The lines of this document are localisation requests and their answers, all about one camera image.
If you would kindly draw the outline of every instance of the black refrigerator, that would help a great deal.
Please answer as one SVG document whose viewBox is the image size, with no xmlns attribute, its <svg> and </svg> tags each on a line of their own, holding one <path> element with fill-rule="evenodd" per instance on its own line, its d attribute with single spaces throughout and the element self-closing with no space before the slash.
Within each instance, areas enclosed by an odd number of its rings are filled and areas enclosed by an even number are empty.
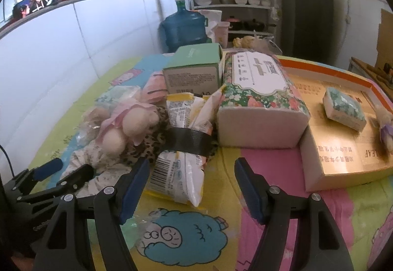
<svg viewBox="0 0 393 271">
<path fill-rule="evenodd" d="M 327 63 L 332 29 L 333 0 L 282 0 L 284 55 Z"/>
</svg>

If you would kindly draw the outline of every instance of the floral tissue package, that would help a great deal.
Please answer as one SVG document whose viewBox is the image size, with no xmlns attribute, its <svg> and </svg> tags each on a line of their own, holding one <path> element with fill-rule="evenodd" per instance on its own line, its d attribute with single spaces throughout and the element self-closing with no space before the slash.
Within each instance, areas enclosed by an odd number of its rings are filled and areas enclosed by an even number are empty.
<svg viewBox="0 0 393 271">
<path fill-rule="evenodd" d="M 366 126 L 360 103 L 333 87 L 326 88 L 323 97 L 326 116 L 357 131 Z"/>
<path fill-rule="evenodd" d="M 260 52 L 229 52 L 223 84 L 217 113 L 221 146 L 276 149 L 297 145 L 310 113 L 278 59 Z"/>
</svg>

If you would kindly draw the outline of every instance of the tissue box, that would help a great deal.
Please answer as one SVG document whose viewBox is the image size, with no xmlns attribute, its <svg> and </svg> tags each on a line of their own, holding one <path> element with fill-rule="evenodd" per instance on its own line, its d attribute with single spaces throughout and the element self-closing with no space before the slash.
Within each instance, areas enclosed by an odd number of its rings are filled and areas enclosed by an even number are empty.
<svg viewBox="0 0 393 271">
<path fill-rule="evenodd" d="M 362 131 L 366 126 L 367 121 L 359 102 L 336 88 L 326 88 L 323 105 L 329 119 L 358 131 Z"/>
<path fill-rule="evenodd" d="M 219 143 L 240 148 L 293 148 L 310 119 L 280 62 L 260 52 L 225 58 L 224 97 L 217 113 Z"/>
<path fill-rule="evenodd" d="M 222 56 L 219 44 L 181 46 L 163 69 L 168 92 L 211 95 L 221 87 Z"/>
</svg>

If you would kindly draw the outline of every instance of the white tiled wall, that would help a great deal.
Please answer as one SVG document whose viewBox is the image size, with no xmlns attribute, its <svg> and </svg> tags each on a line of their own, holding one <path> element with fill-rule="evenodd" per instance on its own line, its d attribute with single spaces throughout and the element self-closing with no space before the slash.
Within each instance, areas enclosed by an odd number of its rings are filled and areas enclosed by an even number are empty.
<svg viewBox="0 0 393 271">
<path fill-rule="evenodd" d="M 0 144 L 25 169 L 68 108 L 123 59 L 162 52 L 158 27 L 174 0 L 84 0 L 0 39 Z M 0 155 L 3 182 L 11 178 Z"/>
</svg>

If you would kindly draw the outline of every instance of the blue sheep cartoon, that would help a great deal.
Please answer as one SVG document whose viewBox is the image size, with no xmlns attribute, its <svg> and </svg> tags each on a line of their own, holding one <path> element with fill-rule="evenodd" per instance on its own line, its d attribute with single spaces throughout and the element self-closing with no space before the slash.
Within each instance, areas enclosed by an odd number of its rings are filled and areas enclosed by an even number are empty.
<svg viewBox="0 0 393 271">
<path fill-rule="evenodd" d="M 148 226 L 137 244 L 141 255 L 182 267 L 213 262 L 221 255 L 228 242 L 223 233 L 228 224 L 223 218 L 199 212 L 158 211 L 160 217 Z"/>
</svg>

